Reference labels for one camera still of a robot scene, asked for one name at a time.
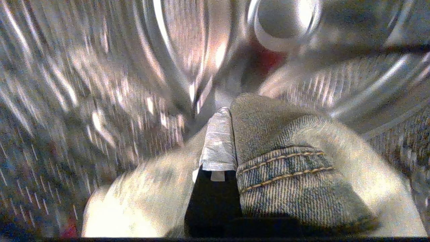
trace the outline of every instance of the denim fabric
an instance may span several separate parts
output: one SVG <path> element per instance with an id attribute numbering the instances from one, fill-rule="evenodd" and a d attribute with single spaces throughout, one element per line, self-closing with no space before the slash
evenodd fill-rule
<path id="1" fill-rule="evenodd" d="M 399 175 L 344 125 L 253 94 L 230 112 L 245 216 L 367 236 L 425 232 Z"/>
<path id="2" fill-rule="evenodd" d="M 288 137 L 319 116 L 253 95 L 239 97 L 231 113 L 239 162 L 236 176 L 245 216 L 289 216 L 308 226 L 332 230 L 360 231 L 373 224 L 371 211 L 323 150 L 305 140 L 290 144 Z M 301 117 L 307 119 L 295 124 Z"/>

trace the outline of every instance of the gray cloth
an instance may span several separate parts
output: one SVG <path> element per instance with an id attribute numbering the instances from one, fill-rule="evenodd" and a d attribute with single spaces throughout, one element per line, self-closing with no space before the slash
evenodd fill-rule
<path id="1" fill-rule="evenodd" d="M 245 216 L 289 216 L 325 231 L 425 236 L 401 177 L 345 126 L 251 94 L 238 97 L 230 112 Z M 206 128 L 182 149 L 93 194 L 83 236 L 183 234 L 205 136 Z"/>

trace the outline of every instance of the red object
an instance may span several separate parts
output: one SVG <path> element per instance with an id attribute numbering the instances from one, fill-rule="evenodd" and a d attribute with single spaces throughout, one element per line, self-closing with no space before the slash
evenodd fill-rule
<path id="1" fill-rule="evenodd" d="M 252 41 L 252 46 L 258 56 L 257 67 L 260 70 L 260 74 L 264 76 L 276 68 L 286 56 L 285 53 L 264 48 L 257 40 Z"/>
<path id="2" fill-rule="evenodd" d="M 63 231 L 63 233 L 61 233 L 61 237 L 65 239 L 78 237 L 77 230 L 76 230 L 76 223 L 73 219 L 69 219 L 68 226 Z"/>

